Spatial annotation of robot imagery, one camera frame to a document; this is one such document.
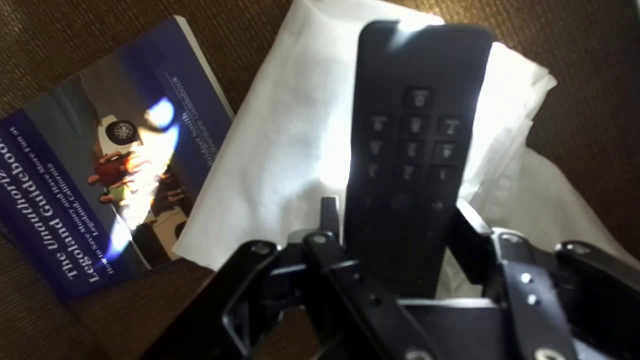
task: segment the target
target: white cloth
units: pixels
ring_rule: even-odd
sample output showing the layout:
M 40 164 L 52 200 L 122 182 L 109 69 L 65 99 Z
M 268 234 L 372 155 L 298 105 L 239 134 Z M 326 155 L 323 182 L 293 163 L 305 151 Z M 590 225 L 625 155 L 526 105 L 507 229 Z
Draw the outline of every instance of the white cloth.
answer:
M 175 252 L 217 271 L 246 241 L 286 244 L 290 232 L 316 229 L 323 196 L 342 204 L 357 44 L 379 18 L 442 25 L 379 0 L 293 2 Z M 548 70 L 494 44 L 461 198 L 546 249 L 583 239 L 621 252 L 562 174 L 525 149 L 554 84 Z M 454 265 L 442 276 L 453 290 L 466 286 Z

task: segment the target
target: brown fabric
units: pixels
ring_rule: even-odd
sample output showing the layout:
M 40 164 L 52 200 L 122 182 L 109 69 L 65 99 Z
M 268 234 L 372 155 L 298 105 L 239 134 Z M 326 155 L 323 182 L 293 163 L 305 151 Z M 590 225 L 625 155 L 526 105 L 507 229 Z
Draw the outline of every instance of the brown fabric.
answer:
M 634 0 L 403 0 L 450 23 L 479 23 L 548 67 L 560 86 L 530 144 L 552 159 L 615 237 L 640 254 L 640 27 Z M 0 116 L 171 15 L 191 23 L 232 109 L 264 61 L 290 0 L 4 0 Z M 59 305 L 0 241 L 0 359 L 136 359 L 211 272 L 187 262 Z M 298 313 L 262 359 L 308 359 Z

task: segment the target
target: blue book cover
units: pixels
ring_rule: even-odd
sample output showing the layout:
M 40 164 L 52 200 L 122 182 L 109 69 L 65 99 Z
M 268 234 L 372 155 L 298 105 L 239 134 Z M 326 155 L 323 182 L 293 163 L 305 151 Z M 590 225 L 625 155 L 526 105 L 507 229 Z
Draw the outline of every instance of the blue book cover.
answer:
M 172 262 L 230 129 L 176 17 L 0 120 L 0 222 L 63 301 Z

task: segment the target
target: remote control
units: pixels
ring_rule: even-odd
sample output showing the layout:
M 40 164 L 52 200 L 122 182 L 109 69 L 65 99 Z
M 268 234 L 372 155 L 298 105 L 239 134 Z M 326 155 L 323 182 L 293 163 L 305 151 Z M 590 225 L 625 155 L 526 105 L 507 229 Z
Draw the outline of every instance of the remote control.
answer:
M 345 244 L 401 296 L 435 296 L 493 34 L 361 32 Z

